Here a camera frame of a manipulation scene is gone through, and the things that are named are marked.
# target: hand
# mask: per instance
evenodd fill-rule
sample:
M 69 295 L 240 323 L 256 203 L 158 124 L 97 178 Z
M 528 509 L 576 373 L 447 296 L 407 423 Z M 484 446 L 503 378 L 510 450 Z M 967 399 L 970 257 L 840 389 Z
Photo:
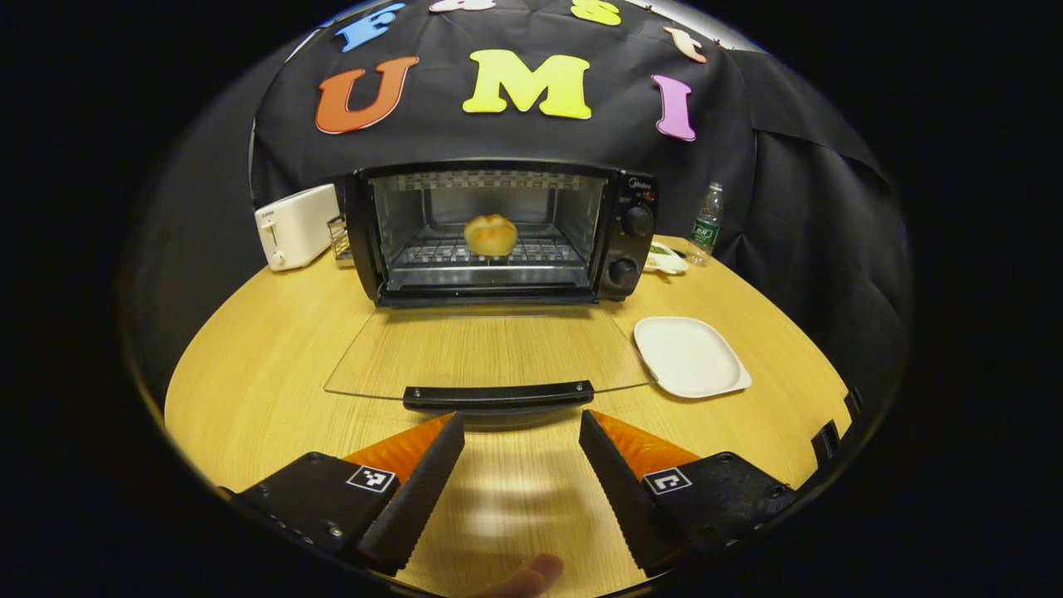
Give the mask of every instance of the hand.
M 550 590 L 564 570 L 564 561 L 540 553 L 524 562 L 506 581 L 466 598 L 535 598 Z

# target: square plate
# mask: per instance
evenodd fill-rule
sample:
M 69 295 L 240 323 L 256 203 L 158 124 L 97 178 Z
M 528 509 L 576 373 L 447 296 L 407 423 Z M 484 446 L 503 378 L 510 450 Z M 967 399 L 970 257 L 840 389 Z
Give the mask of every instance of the square plate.
M 702 321 L 643 319 L 635 325 L 635 343 L 660 388 L 677 397 L 701 399 L 753 385 L 730 345 Z

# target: white toaster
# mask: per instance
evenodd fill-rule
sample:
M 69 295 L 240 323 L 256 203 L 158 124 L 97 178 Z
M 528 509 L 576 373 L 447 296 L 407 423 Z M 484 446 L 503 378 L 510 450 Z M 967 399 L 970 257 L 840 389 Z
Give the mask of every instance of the white toaster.
M 271 270 L 301 268 L 332 244 L 328 220 L 339 216 L 336 187 L 306 189 L 255 210 L 258 238 Z

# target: foam letter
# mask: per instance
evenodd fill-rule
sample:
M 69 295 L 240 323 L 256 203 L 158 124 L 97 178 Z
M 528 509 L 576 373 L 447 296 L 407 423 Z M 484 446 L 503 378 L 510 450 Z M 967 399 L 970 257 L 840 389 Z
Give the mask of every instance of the foam letter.
M 494 7 L 494 0 L 440 0 L 428 6 L 432 13 L 449 13 L 451 11 L 486 11 Z
M 347 39 L 347 45 L 341 51 L 349 52 L 374 37 L 384 35 L 388 30 L 387 24 L 395 20 L 394 12 L 405 5 L 396 2 L 337 31 L 336 35 L 342 35 Z
M 617 14 L 620 8 L 602 0 L 572 0 L 570 11 L 573 15 L 589 21 L 613 27 L 620 24 L 620 15 Z
M 500 97 L 500 86 L 504 86 L 521 112 L 527 112 L 546 89 L 546 99 L 539 104 L 543 114 L 591 117 L 591 108 L 584 103 L 584 71 L 591 65 L 583 58 L 554 54 L 533 72 L 509 50 L 478 50 L 469 57 L 479 63 L 479 72 L 472 98 L 461 104 L 466 112 L 506 109 L 506 100 Z
M 651 79 L 661 87 L 661 119 L 657 121 L 657 130 L 685 141 L 693 141 L 694 130 L 690 127 L 690 115 L 687 114 L 690 87 L 662 74 L 654 74 Z
M 330 76 L 321 82 L 321 101 L 318 102 L 317 124 L 322 133 L 336 135 L 365 129 L 383 120 L 399 104 L 406 71 L 418 63 L 417 56 L 405 56 L 381 63 L 376 71 L 383 73 L 376 99 L 368 107 L 348 109 L 354 82 L 366 73 L 356 68 Z
M 672 34 L 672 41 L 675 41 L 675 47 L 684 53 L 685 56 L 694 61 L 695 63 L 707 63 L 709 58 L 706 58 L 702 54 L 697 53 L 695 48 L 701 48 L 702 42 L 690 36 L 689 33 L 681 29 L 673 29 L 671 27 L 665 27 L 664 31 Z

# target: plastic water bottle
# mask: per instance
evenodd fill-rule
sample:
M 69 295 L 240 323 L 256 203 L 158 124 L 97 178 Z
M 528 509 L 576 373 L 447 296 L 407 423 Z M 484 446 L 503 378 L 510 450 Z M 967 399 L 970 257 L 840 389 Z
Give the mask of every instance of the plastic water bottle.
M 687 251 L 687 260 L 704 266 L 712 255 L 712 247 L 716 245 L 716 235 L 720 234 L 720 220 L 724 216 L 724 187 L 713 181 L 709 185 L 709 193 L 705 195 L 705 203 L 697 210 L 697 219 L 694 220 L 694 229 L 690 233 L 690 246 Z

